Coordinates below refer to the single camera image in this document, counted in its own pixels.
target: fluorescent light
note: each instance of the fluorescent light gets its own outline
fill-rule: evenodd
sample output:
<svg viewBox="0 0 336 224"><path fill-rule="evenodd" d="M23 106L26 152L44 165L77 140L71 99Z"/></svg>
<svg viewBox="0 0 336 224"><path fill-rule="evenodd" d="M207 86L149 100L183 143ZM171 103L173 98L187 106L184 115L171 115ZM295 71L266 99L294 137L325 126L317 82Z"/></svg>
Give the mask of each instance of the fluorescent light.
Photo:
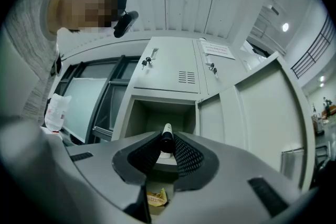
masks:
<svg viewBox="0 0 336 224"><path fill-rule="evenodd" d="M282 31L286 32L288 30L288 27L289 25L287 23L285 23L283 26L282 26Z"/></svg>

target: white plastic bag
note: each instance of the white plastic bag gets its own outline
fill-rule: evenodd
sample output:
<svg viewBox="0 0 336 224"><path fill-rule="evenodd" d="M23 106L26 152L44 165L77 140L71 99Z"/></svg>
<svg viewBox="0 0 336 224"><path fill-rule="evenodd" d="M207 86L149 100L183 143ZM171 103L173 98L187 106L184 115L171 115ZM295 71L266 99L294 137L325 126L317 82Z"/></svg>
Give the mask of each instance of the white plastic bag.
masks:
<svg viewBox="0 0 336 224"><path fill-rule="evenodd" d="M54 93L51 97L44 121L52 132L59 131L64 122L65 112L68 110L71 96L63 97Z"/></svg>

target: staircase railing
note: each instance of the staircase railing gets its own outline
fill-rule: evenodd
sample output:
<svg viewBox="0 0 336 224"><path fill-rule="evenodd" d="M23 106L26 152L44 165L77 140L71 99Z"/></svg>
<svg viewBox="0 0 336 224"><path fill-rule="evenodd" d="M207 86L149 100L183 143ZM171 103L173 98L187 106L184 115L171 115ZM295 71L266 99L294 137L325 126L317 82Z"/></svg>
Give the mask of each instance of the staircase railing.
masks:
<svg viewBox="0 0 336 224"><path fill-rule="evenodd" d="M299 79L316 61L321 57L334 36L335 28L329 15L317 35L316 39L306 51L306 53L291 67L296 77Z"/></svg>

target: printed notice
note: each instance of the printed notice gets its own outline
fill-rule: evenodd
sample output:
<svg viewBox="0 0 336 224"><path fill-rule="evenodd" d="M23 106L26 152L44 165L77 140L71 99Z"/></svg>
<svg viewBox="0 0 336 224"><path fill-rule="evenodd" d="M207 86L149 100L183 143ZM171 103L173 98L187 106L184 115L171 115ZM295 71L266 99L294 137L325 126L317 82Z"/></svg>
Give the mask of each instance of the printed notice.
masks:
<svg viewBox="0 0 336 224"><path fill-rule="evenodd" d="M206 41L201 41L201 44L206 54L218 55L236 60L236 58L232 55L229 47L227 46L217 45Z"/></svg>

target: window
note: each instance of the window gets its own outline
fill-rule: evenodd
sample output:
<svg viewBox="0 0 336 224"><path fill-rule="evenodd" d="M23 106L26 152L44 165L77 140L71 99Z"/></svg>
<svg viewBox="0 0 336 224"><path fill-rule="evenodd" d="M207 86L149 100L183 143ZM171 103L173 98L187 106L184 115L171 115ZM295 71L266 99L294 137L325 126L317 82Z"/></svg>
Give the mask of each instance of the window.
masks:
<svg viewBox="0 0 336 224"><path fill-rule="evenodd" d="M123 96L139 59L122 56L68 68L55 92L72 96L63 129L77 144L111 140Z"/></svg>

